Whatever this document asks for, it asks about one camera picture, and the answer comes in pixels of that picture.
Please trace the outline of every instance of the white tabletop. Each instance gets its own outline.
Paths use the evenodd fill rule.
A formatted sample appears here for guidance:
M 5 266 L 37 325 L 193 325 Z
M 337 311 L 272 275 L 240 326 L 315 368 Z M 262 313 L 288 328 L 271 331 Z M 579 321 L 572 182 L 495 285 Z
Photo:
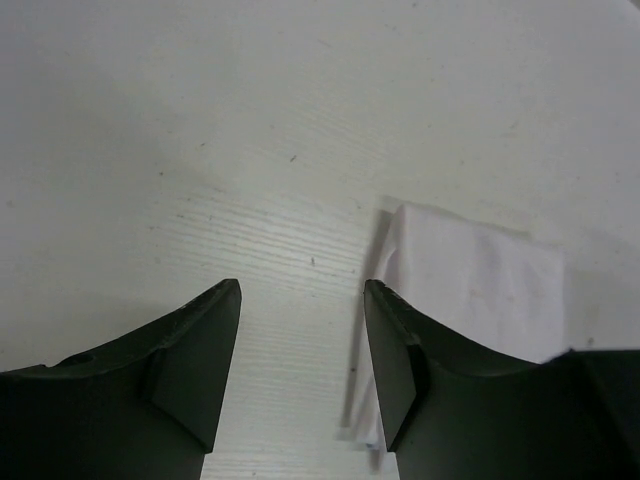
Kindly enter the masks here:
M 569 343 L 640 345 L 627 0 L 3 2 L 0 58 L 0 365 L 239 278 L 204 478 L 369 477 L 340 417 L 400 201 L 561 245 Z

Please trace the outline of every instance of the white tissue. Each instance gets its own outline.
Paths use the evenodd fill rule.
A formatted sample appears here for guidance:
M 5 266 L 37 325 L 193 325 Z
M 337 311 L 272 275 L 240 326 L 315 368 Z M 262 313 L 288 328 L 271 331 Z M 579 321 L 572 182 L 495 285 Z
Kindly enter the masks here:
M 499 352 L 543 362 L 565 348 L 563 255 L 524 236 L 403 205 L 375 278 L 422 313 Z M 386 451 L 366 327 L 351 426 L 357 442 Z M 387 470 L 394 461 L 382 454 L 379 466 Z

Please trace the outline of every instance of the black plastic part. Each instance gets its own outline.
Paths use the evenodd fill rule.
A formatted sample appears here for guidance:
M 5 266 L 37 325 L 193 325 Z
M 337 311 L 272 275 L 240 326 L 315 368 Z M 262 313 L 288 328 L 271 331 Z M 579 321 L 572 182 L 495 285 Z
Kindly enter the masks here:
M 382 282 L 364 294 L 401 480 L 640 478 L 640 352 L 536 365 L 459 335 Z
M 238 282 L 225 280 L 55 367 L 1 373 L 0 478 L 200 478 L 240 302 Z

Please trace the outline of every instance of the wood grain surface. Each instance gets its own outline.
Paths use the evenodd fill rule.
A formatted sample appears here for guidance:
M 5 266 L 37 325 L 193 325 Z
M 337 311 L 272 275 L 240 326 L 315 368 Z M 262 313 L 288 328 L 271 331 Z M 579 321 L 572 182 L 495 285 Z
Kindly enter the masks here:
M 374 475 L 341 417 L 401 201 L 561 245 L 567 343 L 640 343 L 626 0 L 4 2 L 0 52 L 0 366 L 240 279 L 205 479 Z

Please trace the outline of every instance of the white table surface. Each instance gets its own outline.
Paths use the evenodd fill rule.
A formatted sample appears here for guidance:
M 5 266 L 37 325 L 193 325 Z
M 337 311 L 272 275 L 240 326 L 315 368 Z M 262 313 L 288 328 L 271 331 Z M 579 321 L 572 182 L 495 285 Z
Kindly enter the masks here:
M 369 478 L 340 417 L 400 201 L 561 245 L 567 343 L 640 345 L 626 0 L 3 2 L 0 59 L 0 365 L 239 278 L 203 478 Z

